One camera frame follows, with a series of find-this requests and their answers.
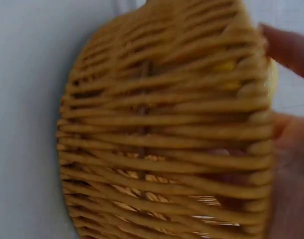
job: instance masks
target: white wall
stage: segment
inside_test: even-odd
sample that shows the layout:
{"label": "white wall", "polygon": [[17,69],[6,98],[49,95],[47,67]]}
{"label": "white wall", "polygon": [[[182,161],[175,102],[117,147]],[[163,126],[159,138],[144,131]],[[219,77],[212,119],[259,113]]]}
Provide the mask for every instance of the white wall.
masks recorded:
{"label": "white wall", "polygon": [[73,239],[56,120],[68,72],[113,0],[0,0],[0,239]]}

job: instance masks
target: hand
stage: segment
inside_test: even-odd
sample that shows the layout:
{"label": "hand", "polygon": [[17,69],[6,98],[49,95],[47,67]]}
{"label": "hand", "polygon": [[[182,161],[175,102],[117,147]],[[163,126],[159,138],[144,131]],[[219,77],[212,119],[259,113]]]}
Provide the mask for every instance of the hand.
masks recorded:
{"label": "hand", "polygon": [[[304,78],[304,36],[261,25],[269,56]],[[304,239],[304,118],[275,113],[277,170],[269,239]]]}

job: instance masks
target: wicker basket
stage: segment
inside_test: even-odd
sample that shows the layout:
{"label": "wicker basket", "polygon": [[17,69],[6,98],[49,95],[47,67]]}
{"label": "wicker basket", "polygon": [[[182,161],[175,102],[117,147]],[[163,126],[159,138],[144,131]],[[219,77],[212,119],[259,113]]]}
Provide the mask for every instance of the wicker basket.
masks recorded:
{"label": "wicker basket", "polygon": [[101,27],[58,121],[81,238],[264,238],[266,79],[263,39],[240,0],[151,0]]}

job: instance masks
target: woven basket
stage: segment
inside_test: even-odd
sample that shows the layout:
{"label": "woven basket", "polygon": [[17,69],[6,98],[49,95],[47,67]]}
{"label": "woven basket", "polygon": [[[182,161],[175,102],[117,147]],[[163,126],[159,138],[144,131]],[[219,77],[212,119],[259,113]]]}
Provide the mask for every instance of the woven basket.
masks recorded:
{"label": "woven basket", "polygon": [[82,239],[262,239],[272,123],[240,0],[151,0],[92,35],[58,121]]}

